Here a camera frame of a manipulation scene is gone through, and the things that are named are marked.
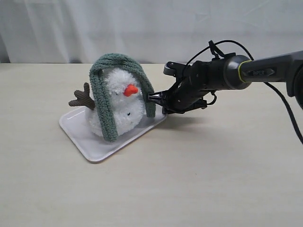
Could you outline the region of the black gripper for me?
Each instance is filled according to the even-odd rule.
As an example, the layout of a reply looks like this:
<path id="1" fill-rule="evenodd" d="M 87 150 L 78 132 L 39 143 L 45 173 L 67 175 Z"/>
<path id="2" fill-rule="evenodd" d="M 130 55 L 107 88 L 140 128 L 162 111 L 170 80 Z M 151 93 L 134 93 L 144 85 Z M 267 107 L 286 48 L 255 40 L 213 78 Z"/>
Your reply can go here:
<path id="1" fill-rule="evenodd" d="M 163 114 L 183 114 L 195 109 L 207 108 L 207 101 L 203 96 L 210 91 L 206 88 L 208 84 L 207 73 L 210 63 L 196 61 L 183 70 L 183 77 L 176 78 L 174 85 L 167 91 L 148 93 L 148 102 L 163 104 Z"/>

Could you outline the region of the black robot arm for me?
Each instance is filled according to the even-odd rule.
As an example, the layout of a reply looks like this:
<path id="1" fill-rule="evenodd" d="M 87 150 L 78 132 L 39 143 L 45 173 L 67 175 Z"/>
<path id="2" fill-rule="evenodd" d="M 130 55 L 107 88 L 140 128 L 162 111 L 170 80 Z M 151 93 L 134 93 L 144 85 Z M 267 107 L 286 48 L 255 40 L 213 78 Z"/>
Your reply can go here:
<path id="1" fill-rule="evenodd" d="M 211 61 L 196 61 L 191 66 L 168 62 L 163 73 L 176 82 L 168 89 L 148 93 L 148 102 L 162 106 L 164 114 L 183 114 L 205 109 L 208 93 L 221 90 L 243 90 L 253 82 L 284 82 L 287 94 L 303 105 L 303 52 L 250 60 L 230 53 Z"/>

